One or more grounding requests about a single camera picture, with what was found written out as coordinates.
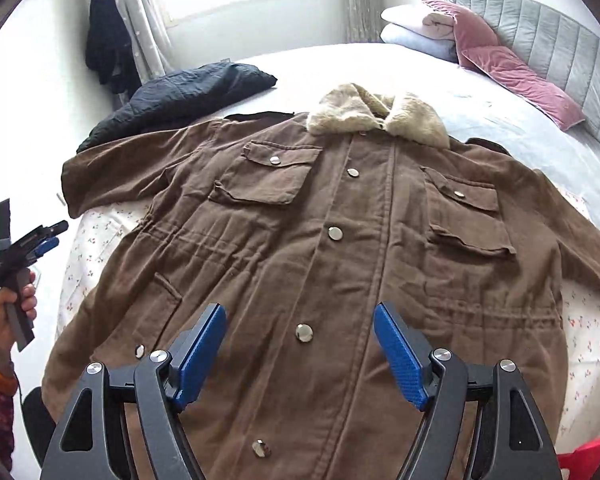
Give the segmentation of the person's left hand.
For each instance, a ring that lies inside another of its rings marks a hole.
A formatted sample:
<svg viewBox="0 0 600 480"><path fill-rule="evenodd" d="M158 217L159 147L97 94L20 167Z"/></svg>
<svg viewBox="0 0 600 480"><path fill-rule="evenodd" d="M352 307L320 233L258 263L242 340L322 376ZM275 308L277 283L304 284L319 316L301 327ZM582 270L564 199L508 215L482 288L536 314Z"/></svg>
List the person's left hand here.
<svg viewBox="0 0 600 480"><path fill-rule="evenodd" d="M36 305L38 300L35 297L35 273L29 272L27 285L21 289L21 310L27 315L27 318L33 321L36 318ZM0 356L9 356L12 346L16 342L14 332L9 325L6 304L14 304L17 300L17 294L7 287L0 288Z"/></svg>

